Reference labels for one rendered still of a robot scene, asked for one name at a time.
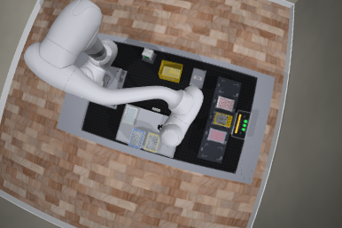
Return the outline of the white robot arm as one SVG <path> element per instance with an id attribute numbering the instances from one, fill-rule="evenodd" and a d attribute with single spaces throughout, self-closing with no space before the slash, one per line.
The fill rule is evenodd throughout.
<path id="1" fill-rule="evenodd" d="M 74 0 L 54 20 L 43 41 L 27 47 L 27 66 L 49 85 L 102 105 L 165 100 L 171 114 L 159 132 L 159 140 L 167 147 L 178 146 L 201 108 L 202 91 L 196 86 L 184 90 L 164 86 L 107 89 L 111 77 L 105 72 L 118 47 L 110 39 L 98 41 L 101 20 L 101 10 L 90 0 Z M 75 62 L 82 52 L 87 52 L 89 59 L 78 68 Z"/>

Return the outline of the pink and pale blue well plate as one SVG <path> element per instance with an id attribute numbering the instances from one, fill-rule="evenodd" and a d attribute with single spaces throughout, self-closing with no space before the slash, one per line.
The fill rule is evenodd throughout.
<path id="1" fill-rule="evenodd" d="M 220 131 L 220 130 L 214 130 L 210 128 L 209 134 L 208 134 L 208 138 L 209 140 L 213 140 L 215 142 L 219 142 L 219 143 L 224 143 L 225 137 L 226 137 L 226 133 L 224 131 Z"/>

